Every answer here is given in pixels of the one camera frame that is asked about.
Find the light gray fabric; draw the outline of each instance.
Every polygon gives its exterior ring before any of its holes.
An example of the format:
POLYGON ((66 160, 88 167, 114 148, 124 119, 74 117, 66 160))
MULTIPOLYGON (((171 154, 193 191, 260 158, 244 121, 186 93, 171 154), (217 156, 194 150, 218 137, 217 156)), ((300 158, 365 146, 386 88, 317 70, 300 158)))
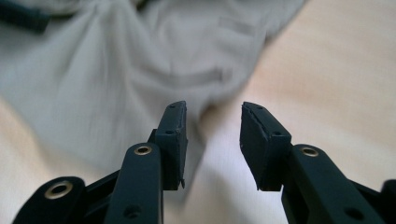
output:
POLYGON ((147 141, 168 104, 185 100, 191 178, 204 149, 195 128, 203 110, 243 87, 265 37, 302 4, 153 1, 138 13, 127 0, 102 0, 79 4, 43 35, 2 24, 0 93, 44 148, 109 172, 147 141))

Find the gray cloth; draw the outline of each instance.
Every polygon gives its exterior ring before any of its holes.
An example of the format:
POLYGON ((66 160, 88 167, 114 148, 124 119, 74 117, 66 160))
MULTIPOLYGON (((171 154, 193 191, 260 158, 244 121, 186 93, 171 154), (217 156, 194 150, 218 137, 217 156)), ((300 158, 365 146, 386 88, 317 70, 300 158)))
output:
POLYGON ((43 148, 109 172, 147 141, 167 105, 185 100, 191 178, 202 112, 244 86, 265 38, 303 2, 153 1, 136 12, 127 0, 86 1, 43 35, 2 24, 0 94, 43 148))

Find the crumpled fabric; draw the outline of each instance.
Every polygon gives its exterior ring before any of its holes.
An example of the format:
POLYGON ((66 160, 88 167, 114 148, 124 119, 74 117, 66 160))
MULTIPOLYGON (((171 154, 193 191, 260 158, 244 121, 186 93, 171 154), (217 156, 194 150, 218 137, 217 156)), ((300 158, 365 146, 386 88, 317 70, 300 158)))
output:
POLYGON ((190 144, 187 178, 204 144, 197 122, 248 81, 264 40, 303 0, 24 0, 53 14, 43 35, 0 25, 0 94, 47 150, 108 171, 146 142, 165 107, 184 100, 190 144))

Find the black object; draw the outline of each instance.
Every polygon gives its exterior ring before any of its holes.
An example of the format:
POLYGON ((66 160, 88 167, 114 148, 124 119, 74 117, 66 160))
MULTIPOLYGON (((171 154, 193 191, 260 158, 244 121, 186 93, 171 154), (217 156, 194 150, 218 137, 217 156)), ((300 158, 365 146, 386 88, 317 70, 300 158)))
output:
POLYGON ((280 191, 289 223, 396 223, 396 180, 381 192, 348 180, 326 153, 293 146, 260 105, 242 105, 240 146, 257 188, 280 191))
POLYGON ((43 33, 50 22, 50 15, 8 0, 0 0, 0 21, 43 33))
POLYGON ((163 223, 163 190, 184 188, 186 103, 166 107, 147 143, 130 147, 119 171, 88 187, 65 176, 41 186, 14 223, 163 223))

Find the light wooden surface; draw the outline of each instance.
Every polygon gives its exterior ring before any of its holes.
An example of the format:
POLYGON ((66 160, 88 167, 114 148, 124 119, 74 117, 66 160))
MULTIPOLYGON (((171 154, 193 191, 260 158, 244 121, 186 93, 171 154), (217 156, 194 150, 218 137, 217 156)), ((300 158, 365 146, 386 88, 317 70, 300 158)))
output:
MULTIPOLYGON (((256 191, 240 153, 244 101, 269 109, 293 144, 325 150, 348 178, 377 190, 396 178, 395 19, 392 0, 308 1, 266 46, 242 92, 203 115, 205 155, 184 204, 165 205, 165 223, 287 222, 280 193, 256 191)), ((87 176, 91 183, 104 174, 62 155, 51 164, 4 101, 0 148, 1 223, 49 178, 87 176)))

